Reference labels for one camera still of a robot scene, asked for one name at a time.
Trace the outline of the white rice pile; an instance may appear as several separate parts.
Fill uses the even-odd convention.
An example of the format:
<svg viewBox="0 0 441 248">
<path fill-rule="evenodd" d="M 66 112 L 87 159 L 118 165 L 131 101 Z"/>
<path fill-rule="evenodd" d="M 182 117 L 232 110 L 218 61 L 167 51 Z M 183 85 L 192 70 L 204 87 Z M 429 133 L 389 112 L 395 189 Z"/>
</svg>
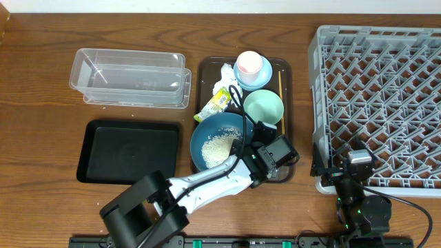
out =
<svg viewBox="0 0 441 248">
<path fill-rule="evenodd" d="M 234 127 L 221 128 L 219 134 L 209 135 L 202 146 L 202 157 L 208 169 L 211 169 L 229 156 L 234 140 L 241 140 L 242 134 Z"/>
</svg>

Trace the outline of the yellow green snack wrapper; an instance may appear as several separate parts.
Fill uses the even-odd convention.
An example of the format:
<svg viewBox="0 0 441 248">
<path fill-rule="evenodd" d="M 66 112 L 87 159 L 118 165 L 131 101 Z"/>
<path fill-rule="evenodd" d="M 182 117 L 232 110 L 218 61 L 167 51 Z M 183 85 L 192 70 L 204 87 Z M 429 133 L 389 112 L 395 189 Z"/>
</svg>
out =
<svg viewBox="0 0 441 248">
<path fill-rule="evenodd" d="M 194 115 L 194 120 L 202 123 L 208 117 L 215 114 L 224 112 L 232 97 L 226 87 L 222 87 L 213 97 L 208 101 L 208 103 L 202 108 L 202 110 Z"/>
</svg>

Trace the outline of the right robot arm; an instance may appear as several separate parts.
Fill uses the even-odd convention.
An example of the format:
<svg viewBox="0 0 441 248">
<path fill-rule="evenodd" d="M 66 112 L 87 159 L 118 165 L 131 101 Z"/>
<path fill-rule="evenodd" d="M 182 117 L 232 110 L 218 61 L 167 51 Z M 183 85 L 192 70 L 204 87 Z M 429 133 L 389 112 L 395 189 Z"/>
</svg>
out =
<svg viewBox="0 0 441 248">
<path fill-rule="evenodd" d="M 384 196 L 367 196 L 362 182 L 373 175 L 378 159 L 356 139 L 356 149 L 338 167 L 325 167 L 317 144 L 313 144 L 310 175 L 335 187 L 337 216 L 346 229 L 327 240 L 327 247 L 384 247 L 382 235 L 390 230 L 391 201 Z"/>
</svg>

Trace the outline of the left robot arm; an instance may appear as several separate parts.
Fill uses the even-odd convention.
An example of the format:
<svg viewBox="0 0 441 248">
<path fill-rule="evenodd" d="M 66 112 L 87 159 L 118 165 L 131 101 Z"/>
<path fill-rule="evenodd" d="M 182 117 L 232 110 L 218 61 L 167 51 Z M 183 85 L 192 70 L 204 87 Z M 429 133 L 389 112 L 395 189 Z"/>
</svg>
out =
<svg viewBox="0 0 441 248">
<path fill-rule="evenodd" d="M 160 247 L 188 225 L 187 217 L 197 209 L 255 188 L 267 182 L 274 170 L 292 166 L 300 158 L 285 135 L 262 141 L 259 136 L 266 131 L 243 124 L 239 115 L 200 123 L 191 149 L 229 129 L 238 132 L 241 139 L 229 146 L 229 156 L 220 165 L 180 178 L 166 179 L 161 172 L 154 172 L 101 209 L 100 216 L 116 247 Z"/>
</svg>

